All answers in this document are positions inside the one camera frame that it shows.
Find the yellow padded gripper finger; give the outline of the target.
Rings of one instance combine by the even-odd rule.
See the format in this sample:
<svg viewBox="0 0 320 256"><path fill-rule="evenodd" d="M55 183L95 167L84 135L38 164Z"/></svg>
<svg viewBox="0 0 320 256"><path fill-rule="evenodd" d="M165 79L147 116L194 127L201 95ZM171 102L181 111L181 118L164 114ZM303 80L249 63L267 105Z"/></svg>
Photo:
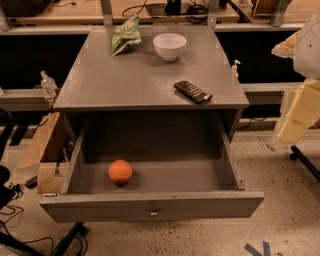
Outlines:
<svg viewBox="0 0 320 256"><path fill-rule="evenodd" d="M320 81L307 80L295 90L278 137L288 144L296 144L320 120Z"/></svg>
<svg viewBox="0 0 320 256"><path fill-rule="evenodd" d="M293 33L281 43L276 44L271 53L281 58L293 58L295 56L295 45L298 35L299 31Z"/></svg>

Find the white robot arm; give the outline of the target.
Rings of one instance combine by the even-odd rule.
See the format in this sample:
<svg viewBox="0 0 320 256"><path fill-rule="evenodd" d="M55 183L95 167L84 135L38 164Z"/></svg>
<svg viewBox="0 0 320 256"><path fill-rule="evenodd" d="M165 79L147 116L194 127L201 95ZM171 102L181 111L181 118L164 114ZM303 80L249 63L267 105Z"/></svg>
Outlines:
<svg viewBox="0 0 320 256"><path fill-rule="evenodd" d="M296 144L320 120L320 10L271 53L293 60L294 71L306 80L295 90L292 104L278 133L278 138Z"/></svg>

